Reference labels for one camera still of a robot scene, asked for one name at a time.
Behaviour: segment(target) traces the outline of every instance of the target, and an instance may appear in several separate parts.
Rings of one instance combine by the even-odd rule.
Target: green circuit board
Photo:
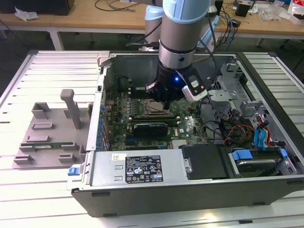
[[[169,110],[152,99],[132,99],[127,93],[107,95],[110,150],[173,149],[172,141],[187,144],[207,143],[208,137],[197,116],[197,103],[186,99],[174,101]],[[138,139],[133,135],[136,124],[168,124],[168,133],[161,138]]]

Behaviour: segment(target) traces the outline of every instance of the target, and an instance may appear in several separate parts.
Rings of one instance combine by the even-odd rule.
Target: motherboard
[[[183,98],[165,110],[144,88],[128,92],[109,89],[105,100],[109,150],[178,149],[180,145],[207,143],[198,106]]]

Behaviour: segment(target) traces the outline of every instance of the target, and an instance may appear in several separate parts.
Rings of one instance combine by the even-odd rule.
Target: open computer chassis
[[[297,127],[245,54],[215,57],[218,69],[194,64],[209,96],[164,110],[144,91],[157,53],[101,53],[83,178],[72,189],[89,215],[266,205],[304,187]]]

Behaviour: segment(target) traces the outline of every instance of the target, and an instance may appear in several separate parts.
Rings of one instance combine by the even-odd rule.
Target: blue latch
[[[68,176],[78,176],[80,175],[80,168],[70,167],[67,172]]]
[[[250,150],[236,150],[232,152],[232,157],[237,160],[249,160],[253,159]]]
[[[288,154],[285,149],[281,149],[281,155],[283,156],[284,159],[288,157]]]
[[[266,131],[264,129],[257,128],[254,137],[255,146],[259,146],[259,148],[262,149],[263,151],[266,150],[266,147],[264,146],[265,137],[266,137]]]

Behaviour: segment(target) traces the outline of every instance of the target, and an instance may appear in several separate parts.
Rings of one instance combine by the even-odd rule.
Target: power supply label
[[[159,155],[125,158],[125,182],[128,184],[160,181],[163,181],[163,173]]]

